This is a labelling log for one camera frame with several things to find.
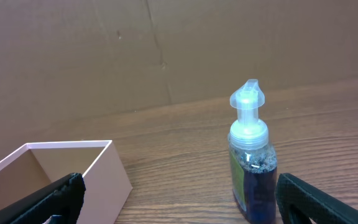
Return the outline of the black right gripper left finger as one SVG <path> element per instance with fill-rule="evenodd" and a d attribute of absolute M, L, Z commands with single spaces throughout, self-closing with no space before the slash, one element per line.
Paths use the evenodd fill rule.
<path fill-rule="evenodd" d="M 85 191 L 82 174 L 68 174 L 0 210 L 0 224 L 76 224 Z"/>

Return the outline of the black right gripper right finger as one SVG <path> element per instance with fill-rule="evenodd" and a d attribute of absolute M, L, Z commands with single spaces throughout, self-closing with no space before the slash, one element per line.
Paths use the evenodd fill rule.
<path fill-rule="evenodd" d="M 278 177 L 276 200 L 284 224 L 358 224 L 358 210 L 289 173 Z"/>

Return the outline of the clear soap pump bottle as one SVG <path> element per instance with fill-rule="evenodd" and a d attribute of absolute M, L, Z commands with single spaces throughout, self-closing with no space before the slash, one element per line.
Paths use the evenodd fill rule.
<path fill-rule="evenodd" d="M 277 155 L 269 129 L 259 118 L 265 95 L 257 79 L 249 79 L 230 97 L 237 111 L 227 140 L 232 192 L 249 223 L 275 223 Z"/>

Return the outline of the pink cardboard box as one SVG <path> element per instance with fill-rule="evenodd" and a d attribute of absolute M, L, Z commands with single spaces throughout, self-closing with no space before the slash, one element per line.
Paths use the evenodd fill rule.
<path fill-rule="evenodd" d="M 114 223 L 132 185 L 111 140 L 25 143 L 0 161 L 0 210 L 74 172 L 86 187 L 79 223 Z"/>

